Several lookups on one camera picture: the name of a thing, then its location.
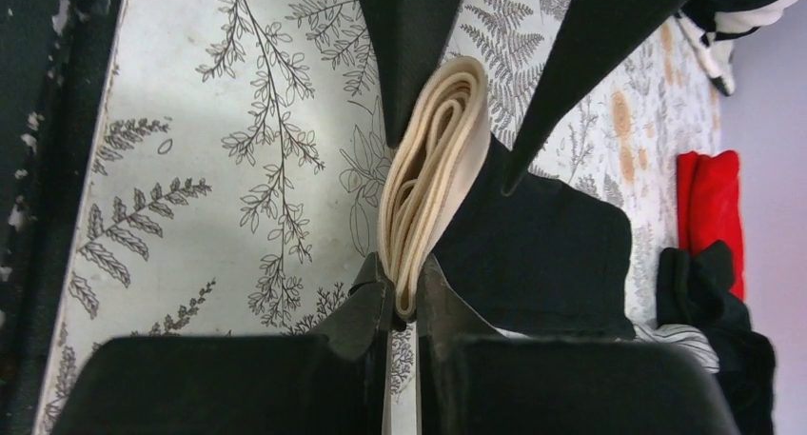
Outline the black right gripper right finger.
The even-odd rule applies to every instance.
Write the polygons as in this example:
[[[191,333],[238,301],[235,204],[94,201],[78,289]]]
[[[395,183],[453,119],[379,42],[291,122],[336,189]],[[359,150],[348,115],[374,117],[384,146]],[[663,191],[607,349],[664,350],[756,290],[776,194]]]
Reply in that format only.
[[[417,290],[422,434],[735,434],[696,358],[659,343],[508,338],[434,257]]]

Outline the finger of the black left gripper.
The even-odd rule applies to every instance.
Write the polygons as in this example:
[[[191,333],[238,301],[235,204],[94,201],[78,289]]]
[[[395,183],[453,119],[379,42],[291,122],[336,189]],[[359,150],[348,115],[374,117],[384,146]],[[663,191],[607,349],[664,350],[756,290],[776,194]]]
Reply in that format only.
[[[570,0],[502,179],[515,190],[559,121],[688,0]]]
[[[389,148],[403,140],[415,102],[443,51],[462,0],[359,0],[376,56]]]

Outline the black underwear beige waistband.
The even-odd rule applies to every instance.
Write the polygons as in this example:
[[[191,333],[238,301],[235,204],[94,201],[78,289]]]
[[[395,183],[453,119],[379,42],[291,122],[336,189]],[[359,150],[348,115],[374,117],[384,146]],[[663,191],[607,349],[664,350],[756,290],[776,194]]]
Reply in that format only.
[[[503,195],[508,149],[492,134],[476,59],[427,80],[388,170],[378,243],[397,312],[411,319],[428,256],[493,327],[515,334],[628,340],[632,229],[619,208],[529,174]]]

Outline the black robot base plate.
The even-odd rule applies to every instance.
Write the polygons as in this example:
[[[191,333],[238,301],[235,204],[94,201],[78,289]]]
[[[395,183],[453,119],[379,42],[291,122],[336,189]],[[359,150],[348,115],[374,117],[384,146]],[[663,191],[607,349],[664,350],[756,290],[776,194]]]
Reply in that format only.
[[[30,434],[122,0],[1,0],[1,430]]]

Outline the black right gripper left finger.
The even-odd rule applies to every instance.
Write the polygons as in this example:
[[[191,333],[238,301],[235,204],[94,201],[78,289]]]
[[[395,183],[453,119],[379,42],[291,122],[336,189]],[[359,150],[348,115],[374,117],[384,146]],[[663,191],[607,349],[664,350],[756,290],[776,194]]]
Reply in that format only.
[[[369,254],[303,335],[127,337],[82,369],[57,434],[385,434],[394,290]]]

